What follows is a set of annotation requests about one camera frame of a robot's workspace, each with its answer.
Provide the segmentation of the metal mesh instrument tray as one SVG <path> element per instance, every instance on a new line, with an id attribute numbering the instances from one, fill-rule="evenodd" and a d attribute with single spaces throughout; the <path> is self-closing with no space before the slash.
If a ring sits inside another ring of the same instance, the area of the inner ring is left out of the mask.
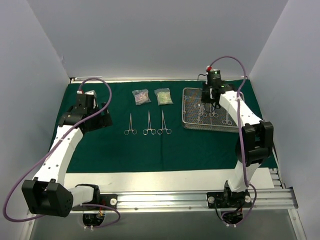
<path id="1" fill-rule="evenodd" d="M 207 114 L 203 117 L 203 124 L 194 123 L 194 119 L 198 116 L 198 110 L 194 108 L 194 104 L 203 104 L 204 112 Z M 210 103 L 201 102 L 201 90 L 199 88 L 185 87 L 182 91 L 182 126 L 186 129 L 203 130 L 203 131 L 216 131 L 236 133 L 238 127 L 235 121 L 229 115 L 229 120 L 232 125 L 225 125 L 222 120 L 226 118 L 226 110 L 224 108 L 217 108 L 215 112 L 218 118 L 210 117 Z"/>

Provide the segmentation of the clear packet with sutures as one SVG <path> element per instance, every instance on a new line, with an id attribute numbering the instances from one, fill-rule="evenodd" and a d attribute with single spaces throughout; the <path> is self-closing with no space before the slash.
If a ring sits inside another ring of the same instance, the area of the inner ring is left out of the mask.
<path id="1" fill-rule="evenodd" d="M 146 88 L 140 90 L 133 90 L 132 94 L 134 97 L 135 104 L 137 106 L 151 102 L 149 98 L 149 90 Z"/>

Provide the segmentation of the green surgical drape cloth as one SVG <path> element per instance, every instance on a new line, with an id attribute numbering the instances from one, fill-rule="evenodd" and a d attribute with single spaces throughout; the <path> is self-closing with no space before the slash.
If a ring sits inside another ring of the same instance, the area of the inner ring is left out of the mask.
<path id="1" fill-rule="evenodd" d="M 182 125 L 184 88 L 199 88 L 199 81 L 141 81 L 86 83 L 99 103 L 109 102 L 112 126 L 86 133 L 70 160 L 69 173 L 124 173 L 233 169 L 237 162 L 238 133 L 186 129 Z M 158 105 L 156 89 L 169 88 L 173 104 Z M 135 104 L 134 90 L 148 89 L 151 102 Z M 156 134 L 143 135 L 148 125 Z M 162 111 L 171 134 L 161 135 Z M 129 127 L 137 134 L 125 135 Z"/>

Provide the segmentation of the green gauze packet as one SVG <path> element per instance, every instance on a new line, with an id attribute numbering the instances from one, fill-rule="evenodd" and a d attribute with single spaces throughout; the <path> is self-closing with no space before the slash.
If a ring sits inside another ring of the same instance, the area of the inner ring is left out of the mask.
<path id="1" fill-rule="evenodd" d="M 158 88 L 154 91 L 158 105 L 172 105 L 171 91 L 169 88 Z"/>

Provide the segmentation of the steel scissors curved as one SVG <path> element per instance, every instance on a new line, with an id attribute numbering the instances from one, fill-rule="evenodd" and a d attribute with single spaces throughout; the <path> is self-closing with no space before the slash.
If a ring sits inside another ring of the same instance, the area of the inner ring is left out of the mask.
<path id="1" fill-rule="evenodd" d="M 219 114 L 216 113 L 216 106 L 214 104 L 210 104 L 209 106 L 209 114 L 211 118 L 218 118 Z"/>

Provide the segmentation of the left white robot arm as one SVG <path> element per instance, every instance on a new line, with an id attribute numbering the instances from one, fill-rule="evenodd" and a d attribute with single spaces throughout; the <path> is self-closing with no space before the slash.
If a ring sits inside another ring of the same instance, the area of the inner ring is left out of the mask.
<path id="1" fill-rule="evenodd" d="M 22 184 L 21 190 L 32 214 L 67 217 L 72 208 L 81 204 L 90 210 L 100 206 L 100 189 L 97 185 L 79 183 L 66 188 L 65 176 L 83 136 L 112 124 L 107 104 L 98 106 L 95 91 L 77 92 L 75 105 L 58 121 L 49 155 L 33 179 L 25 180 Z"/>

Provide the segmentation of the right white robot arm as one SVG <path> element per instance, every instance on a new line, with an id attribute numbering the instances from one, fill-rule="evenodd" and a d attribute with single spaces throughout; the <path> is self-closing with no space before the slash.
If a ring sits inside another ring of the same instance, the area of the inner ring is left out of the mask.
<path id="1" fill-rule="evenodd" d="M 206 77 L 202 84 L 201 102 L 211 104 L 214 111 L 225 109 L 238 127 L 237 163 L 234 175 L 225 182 L 222 193 L 223 203 L 232 207 L 246 198 L 254 173 L 270 157 L 274 127 L 252 112 L 243 101 L 240 90 L 226 84 L 219 70 L 207 67 Z"/>

